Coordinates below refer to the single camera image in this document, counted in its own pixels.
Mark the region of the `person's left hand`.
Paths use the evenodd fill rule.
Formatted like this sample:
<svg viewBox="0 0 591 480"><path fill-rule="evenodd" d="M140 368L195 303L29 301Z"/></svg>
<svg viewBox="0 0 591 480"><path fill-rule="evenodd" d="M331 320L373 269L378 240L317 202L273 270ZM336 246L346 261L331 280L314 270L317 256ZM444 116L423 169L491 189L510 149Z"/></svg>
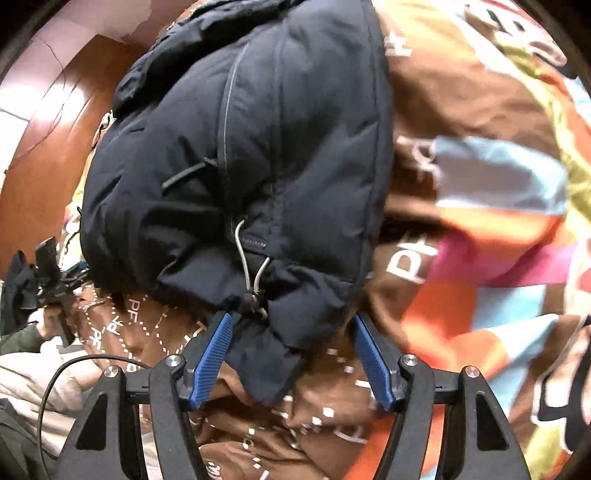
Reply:
<svg viewBox="0 0 591 480"><path fill-rule="evenodd" d="M63 309L59 304L45 306L33 314L36 329L44 341L62 335L62 314Z"/></svg>

